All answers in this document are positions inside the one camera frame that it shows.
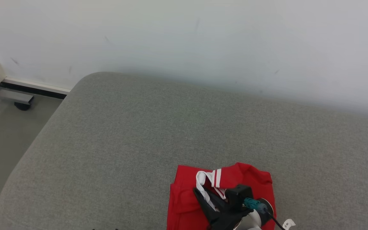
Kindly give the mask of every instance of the teal connector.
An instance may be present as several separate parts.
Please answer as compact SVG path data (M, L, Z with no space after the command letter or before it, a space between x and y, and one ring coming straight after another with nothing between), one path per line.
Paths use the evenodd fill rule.
M265 213L265 210L267 210L266 204L262 204L261 202L251 199L251 198L245 198L244 200L245 207L249 209L255 209L257 212Z

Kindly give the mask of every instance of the black wheel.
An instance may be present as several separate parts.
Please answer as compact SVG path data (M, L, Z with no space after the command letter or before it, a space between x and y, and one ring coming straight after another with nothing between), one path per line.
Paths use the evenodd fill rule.
M22 103L19 103L19 102L14 102L13 104L16 106L16 108L18 108L22 111L27 111L31 107L31 105L22 104Z

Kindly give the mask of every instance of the red fabric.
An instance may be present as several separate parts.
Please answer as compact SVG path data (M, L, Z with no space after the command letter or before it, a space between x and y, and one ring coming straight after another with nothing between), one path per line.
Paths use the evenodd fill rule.
M193 192L198 171L212 172L184 165L177 167L174 183L170 186L167 230L205 230L207 228L208 221ZM266 199L272 205L276 217L275 198L269 172L257 170L244 163L222 168L219 187L234 188L238 184L250 186L254 199ZM262 230L273 230L275 223L269 221L261 228Z

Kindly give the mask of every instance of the metal leg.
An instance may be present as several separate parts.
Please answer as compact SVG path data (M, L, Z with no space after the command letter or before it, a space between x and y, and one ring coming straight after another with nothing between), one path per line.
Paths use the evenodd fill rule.
M28 110L33 98L32 95L10 91L0 87L0 99L14 102L15 106L20 110Z

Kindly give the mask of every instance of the white tag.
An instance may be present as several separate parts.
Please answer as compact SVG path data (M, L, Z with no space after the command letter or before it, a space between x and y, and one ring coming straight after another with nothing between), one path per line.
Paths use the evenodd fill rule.
M290 228L290 226L295 226L296 224L295 224L295 222L293 222L292 221L292 219L287 219L283 224L282 224L282 226L283 226L283 228L285 229L285 230L288 230L289 228Z

